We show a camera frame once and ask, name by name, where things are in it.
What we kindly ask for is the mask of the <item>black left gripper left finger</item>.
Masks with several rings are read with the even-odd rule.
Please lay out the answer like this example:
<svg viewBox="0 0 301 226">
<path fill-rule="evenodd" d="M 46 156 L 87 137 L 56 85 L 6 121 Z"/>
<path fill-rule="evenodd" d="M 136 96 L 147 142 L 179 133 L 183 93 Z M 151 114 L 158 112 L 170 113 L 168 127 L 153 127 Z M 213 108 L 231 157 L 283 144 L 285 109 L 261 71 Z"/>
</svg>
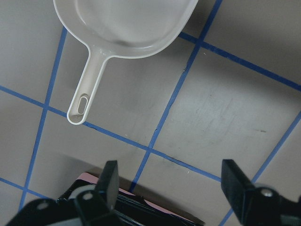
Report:
<svg viewBox="0 0 301 226">
<path fill-rule="evenodd" d="M 81 186 L 68 200 L 36 199 L 27 203 L 9 226 L 118 226 L 114 213 L 119 192 L 117 161 L 108 161 L 95 185 Z"/>
</svg>

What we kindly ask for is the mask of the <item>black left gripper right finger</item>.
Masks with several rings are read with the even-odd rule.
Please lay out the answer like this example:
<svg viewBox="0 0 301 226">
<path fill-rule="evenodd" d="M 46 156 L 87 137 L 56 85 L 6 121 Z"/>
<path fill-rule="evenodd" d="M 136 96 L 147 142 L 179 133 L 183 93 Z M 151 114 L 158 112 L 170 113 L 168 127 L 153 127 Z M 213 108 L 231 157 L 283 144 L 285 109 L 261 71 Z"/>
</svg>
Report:
<svg viewBox="0 0 301 226">
<path fill-rule="evenodd" d="M 232 159 L 222 160 L 221 188 L 242 226 L 299 226 L 301 201 L 256 185 Z"/>
</svg>

